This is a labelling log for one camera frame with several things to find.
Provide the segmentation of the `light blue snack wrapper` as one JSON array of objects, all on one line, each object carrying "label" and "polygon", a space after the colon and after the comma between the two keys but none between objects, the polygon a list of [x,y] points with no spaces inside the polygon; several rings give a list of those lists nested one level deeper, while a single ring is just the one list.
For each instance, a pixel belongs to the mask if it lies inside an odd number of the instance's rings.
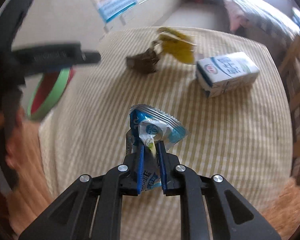
[{"label": "light blue snack wrapper", "polygon": [[161,185],[155,143],[164,142],[168,150],[188,135],[188,130],[175,117],[146,104],[129,111],[130,129],[126,133],[126,154],[139,154],[137,161],[137,192]]}]

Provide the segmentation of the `white milk carton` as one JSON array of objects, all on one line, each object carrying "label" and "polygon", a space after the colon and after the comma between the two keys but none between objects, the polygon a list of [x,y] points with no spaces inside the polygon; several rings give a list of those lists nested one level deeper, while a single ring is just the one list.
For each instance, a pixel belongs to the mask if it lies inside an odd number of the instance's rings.
[{"label": "white milk carton", "polygon": [[207,57],[196,63],[196,78],[207,98],[213,98],[255,82],[260,73],[244,52]]}]

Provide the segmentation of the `dark brown wrapper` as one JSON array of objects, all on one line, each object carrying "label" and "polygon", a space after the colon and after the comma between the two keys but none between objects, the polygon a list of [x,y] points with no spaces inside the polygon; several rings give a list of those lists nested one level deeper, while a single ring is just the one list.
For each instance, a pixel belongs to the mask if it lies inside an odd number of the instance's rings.
[{"label": "dark brown wrapper", "polygon": [[126,57],[126,65],[141,74],[152,74],[157,71],[160,57],[154,49],[148,48],[144,53]]}]

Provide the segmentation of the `large yellow snack bag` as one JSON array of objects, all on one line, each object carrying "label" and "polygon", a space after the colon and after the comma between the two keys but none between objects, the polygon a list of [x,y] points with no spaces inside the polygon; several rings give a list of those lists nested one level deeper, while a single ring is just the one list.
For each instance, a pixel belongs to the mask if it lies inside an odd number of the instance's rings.
[{"label": "large yellow snack bag", "polygon": [[169,27],[158,28],[157,34],[158,36],[152,42],[151,48],[160,46],[159,57],[169,54],[181,63],[195,63],[196,45],[192,37]]}]

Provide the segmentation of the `red bin with green rim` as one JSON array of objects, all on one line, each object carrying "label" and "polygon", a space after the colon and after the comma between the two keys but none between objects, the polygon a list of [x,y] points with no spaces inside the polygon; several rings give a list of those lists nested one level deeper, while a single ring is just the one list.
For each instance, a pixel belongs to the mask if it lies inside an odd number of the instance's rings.
[{"label": "red bin with green rim", "polygon": [[73,68],[44,74],[30,98],[26,111],[27,117],[30,120],[45,118],[59,102],[74,75]]}]

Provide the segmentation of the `orange plush cushion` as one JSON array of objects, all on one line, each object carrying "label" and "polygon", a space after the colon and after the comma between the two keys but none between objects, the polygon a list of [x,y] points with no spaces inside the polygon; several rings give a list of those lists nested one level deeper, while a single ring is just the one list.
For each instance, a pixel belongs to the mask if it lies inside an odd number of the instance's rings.
[{"label": "orange plush cushion", "polygon": [[10,226],[18,236],[52,203],[38,132],[37,122],[22,120],[6,143],[6,163],[18,175],[16,187],[7,196]]}]

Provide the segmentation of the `yellow checkered table cloth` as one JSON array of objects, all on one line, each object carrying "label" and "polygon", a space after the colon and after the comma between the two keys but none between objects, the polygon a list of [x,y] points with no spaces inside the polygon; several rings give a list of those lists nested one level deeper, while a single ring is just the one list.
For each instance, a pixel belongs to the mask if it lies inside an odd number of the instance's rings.
[{"label": "yellow checkered table cloth", "polygon": [[98,45],[102,61],[79,70],[39,130],[43,170],[53,198],[80,175],[105,174],[123,162],[129,110],[147,104],[178,119],[189,135],[170,152],[198,174],[220,174],[259,212],[279,196],[290,176],[293,135],[280,75],[267,48],[227,33],[183,29],[203,57],[246,53],[260,74],[247,87],[208,98],[195,66],[170,55],[141,75],[126,56],[143,52],[155,28],[109,33]]}]

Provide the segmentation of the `wooden chair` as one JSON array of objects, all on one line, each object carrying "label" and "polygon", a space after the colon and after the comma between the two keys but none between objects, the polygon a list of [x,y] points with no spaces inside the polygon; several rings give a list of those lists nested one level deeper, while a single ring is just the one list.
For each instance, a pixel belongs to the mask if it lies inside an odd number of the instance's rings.
[{"label": "wooden chair", "polygon": [[278,67],[286,90],[293,126],[293,156],[300,157],[300,36],[296,36]]}]

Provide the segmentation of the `bed with plaid quilt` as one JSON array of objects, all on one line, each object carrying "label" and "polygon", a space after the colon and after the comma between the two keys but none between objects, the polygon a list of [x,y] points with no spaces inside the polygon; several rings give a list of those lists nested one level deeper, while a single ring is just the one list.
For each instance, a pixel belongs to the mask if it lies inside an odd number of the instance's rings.
[{"label": "bed with plaid quilt", "polygon": [[263,0],[223,0],[228,12],[230,31],[255,27],[282,45],[300,35],[300,28],[287,15]]}]

